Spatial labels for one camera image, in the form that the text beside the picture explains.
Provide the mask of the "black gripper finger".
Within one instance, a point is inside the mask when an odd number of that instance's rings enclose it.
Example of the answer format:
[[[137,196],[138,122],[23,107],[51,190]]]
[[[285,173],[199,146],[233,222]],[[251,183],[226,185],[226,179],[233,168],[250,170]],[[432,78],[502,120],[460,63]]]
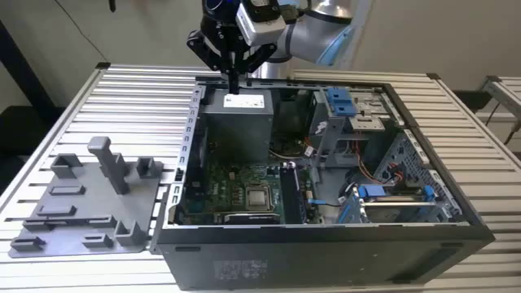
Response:
[[[235,92],[235,74],[226,35],[218,29],[207,38],[201,30],[190,31],[186,45],[211,71],[219,71],[226,78],[229,93]]]
[[[277,45],[274,43],[259,45],[257,50],[246,58],[243,58],[243,54],[249,51],[249,49],[250,47],[246,44],[242,44],[235,49],[235,56],[233,59],[233,93],[239,92],[239,76],[255,71],[277,50]]]

